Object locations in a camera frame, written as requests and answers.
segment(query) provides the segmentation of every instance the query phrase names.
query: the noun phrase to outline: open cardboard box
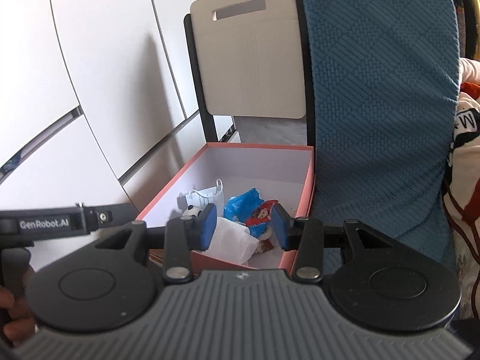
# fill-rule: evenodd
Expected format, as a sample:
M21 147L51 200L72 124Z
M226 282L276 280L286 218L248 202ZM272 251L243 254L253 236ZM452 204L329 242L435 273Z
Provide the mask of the open cardboard box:
M277 199L293 217L307 216L314 192L314 148L310 146L207 143L140 213L148 227L182 216L185 195L223 182L225 204L232 196L257 188L264 200ZM162 250L151 250L162 256ZM290 272L295 251L275 248L254 254L248 267L191 252L195 273L202 269L283 268Z

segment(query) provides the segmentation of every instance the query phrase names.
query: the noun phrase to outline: metal screw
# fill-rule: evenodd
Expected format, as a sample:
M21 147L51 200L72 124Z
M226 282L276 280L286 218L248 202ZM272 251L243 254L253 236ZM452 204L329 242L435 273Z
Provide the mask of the metal screw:
M300 279L316 279L320 277L320 271L312 266L303 266L297 269L297 276Z
M246 278L248 278L249 276L250 276L250 275L249 275L248 273L246 273L246 272L242 272L242 273L240 273L240 274L237 274L237 278L239 278L239 279L241 279L241 280L246 279Z
M165 274L170 279L184 279L190 274L190 271L184 266L172 266L166 270Z

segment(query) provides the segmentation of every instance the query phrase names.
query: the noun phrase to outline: face mask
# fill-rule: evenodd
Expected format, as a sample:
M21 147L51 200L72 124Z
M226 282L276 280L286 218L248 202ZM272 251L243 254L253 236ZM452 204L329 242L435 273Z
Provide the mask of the face mask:
M205 209L208 203L213 203L217 206L217 216L223 216L223 184L222 180L217 179L217 186L206 188L205 190L191 190L187 198L187 205L193 205L201 210Z

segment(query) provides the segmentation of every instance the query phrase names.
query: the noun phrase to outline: white tissue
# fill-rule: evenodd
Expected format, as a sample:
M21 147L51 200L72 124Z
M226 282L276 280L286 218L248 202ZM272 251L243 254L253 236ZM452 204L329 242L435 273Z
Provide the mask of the white tissue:
M258 239L250 235L248 227L225 218L217 218L208 250L203 254L235 264L244 264L255 252Z

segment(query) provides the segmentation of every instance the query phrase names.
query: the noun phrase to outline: blue plastic bag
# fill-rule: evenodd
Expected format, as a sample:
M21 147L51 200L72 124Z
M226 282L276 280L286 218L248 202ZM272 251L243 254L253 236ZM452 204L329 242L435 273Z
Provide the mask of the blue plastic bag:
M231 221L245 223L255 209L264 202L255 188L239 196L229 198L223 209L223 216Z

